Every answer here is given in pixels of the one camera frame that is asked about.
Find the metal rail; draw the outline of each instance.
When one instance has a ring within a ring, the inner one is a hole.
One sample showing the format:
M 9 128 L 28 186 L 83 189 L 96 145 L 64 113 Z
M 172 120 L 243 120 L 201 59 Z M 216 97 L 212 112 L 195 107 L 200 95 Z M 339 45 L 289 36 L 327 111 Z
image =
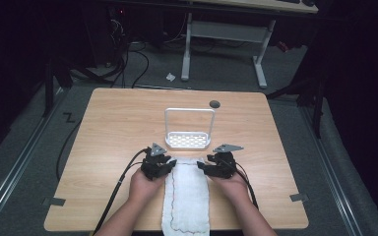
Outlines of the metal rail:
M 30 163 L 30 160 L 32 159 L 32 152 L 35 148 L 35 145 L 42 136 L 42 133 L 45 131 L 45 128 L 47 127 L 48 122 L 51 120 L 54 111 L 61 103 L 61 101 L 65 98 L 66 94 L 67 91 L 63 90 L 62 88 L 58 90 L 58 92 L 56 93 L 57 97 L 53 109 L 46 116 L 41 118 L 11 171 L 0 186 L 0 212 L 5 206 L 5 203 L 7 203 L 14 189 L 17 187 L 19 180 L 23 176 L 24 171 L 26 170 L 28 164 Z

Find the small round object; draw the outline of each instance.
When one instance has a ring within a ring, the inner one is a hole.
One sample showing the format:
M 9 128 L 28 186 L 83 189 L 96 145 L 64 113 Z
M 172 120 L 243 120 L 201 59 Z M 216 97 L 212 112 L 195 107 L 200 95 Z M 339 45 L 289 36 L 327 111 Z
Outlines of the small round object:
M 217 101 L 217 100 L 212 100 L 212 101 L 210 101 L 210 106 L 211 106 L 212 108 L 220 108 L 221 104 L 220 104 L 220 102 Z

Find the desk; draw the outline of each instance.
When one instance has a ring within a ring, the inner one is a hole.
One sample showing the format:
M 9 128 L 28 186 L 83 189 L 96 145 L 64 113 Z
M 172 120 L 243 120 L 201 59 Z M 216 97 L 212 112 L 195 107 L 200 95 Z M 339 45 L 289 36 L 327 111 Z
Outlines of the desk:
M 169 150 L 168 155 L 204 157 L 221 144 L 243 146 L 234 158 L 246 170 L 260 211 L 274 228 L 305 228 L 308 219 L 298 194 L 267 98 L 258 92 L 97 88 L 72 147 L 44 222 L 49 231 L 92 231 L 124 167 L 134 154 L 157 143 L 166 148 L 164 109 L 210 108 L 220 102 L 209 147 Z M 127 199 L 131 169 L 107 218 Z M 238 229 L 229 202 L 209 180 L 212 230 Z M 161 230 L 164 188 L 142 213 L 136 230 Z
M 303 3 L 286 3 L 276 0 L 194 0 L 194 2 L 213 3 L 222 5 L 232 5 L 247 8 L 261 8 L 278 11 L 288 11 L 296 13 L 313 13 L 318 12 L 318 8 L 307 7 Z M 265 89 L 267 82 L 262 67 L 262 60 L 272 36 L 276 21 L 271 20 L 269 25 L 264 27 L 247 27 L 233 24 L 209 23 L 203 21 L 192 21 L 192 14 L 188 15 L 186 30 L 186 47 L 183 56 L 182 75 L 183 81 L 189 80 L 190 72 L 190 43 L 192 36 L 210 37 L 217 39 L 229 39 L 238 41 L 247 41 L 260 43 L 261 47 L 256 56 L 253 56 L 254 69 L 256 71 L 259 87 Z

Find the black tape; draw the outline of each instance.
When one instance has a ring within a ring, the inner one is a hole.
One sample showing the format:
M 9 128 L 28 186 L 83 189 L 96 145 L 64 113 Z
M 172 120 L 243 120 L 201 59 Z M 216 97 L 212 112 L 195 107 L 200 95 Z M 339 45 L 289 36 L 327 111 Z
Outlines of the black tape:
M 51 205 L 63 207 L 65 202 L 66 200 L 64 199 L 44 198 L 44 200 L 42 201 L 42 205 L 46 207 L 51 206 Z
M 309 200 L 308 195 L 306 195 L 306 194 L 290 195 L 290 199 L 291 199 L 293 202 L 297 202 L 297 201 L 306 202 L 306 201 Z

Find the wooden table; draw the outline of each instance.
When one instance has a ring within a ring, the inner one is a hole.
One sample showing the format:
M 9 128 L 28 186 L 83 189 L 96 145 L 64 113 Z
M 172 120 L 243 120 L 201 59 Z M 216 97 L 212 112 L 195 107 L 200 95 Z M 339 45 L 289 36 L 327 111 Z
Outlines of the wooden table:
M 234 158 L 246 170 L 260 211 L 274 228 L 305 228 L 308 219 L 298 194 L 268 101 L 258 92 L 97 88 L 72 147 L 55 198 L 44 222 L 49 231 L 92 231 L 116 182 L 132 156 L 153 143 L 166 148 L 164 110 L 210 108 L 220 102 L 210 146 L 200 151 L 169 149 L 171 156 L 204 157 L 222 144 L 243 146 Z M 127 199 L 131 169 L 107 218 Z M 238 229 L 233 209 L 211 180 L 212 230 Z M 136 230 L 161 230 L 164 188 L 142 213 Z

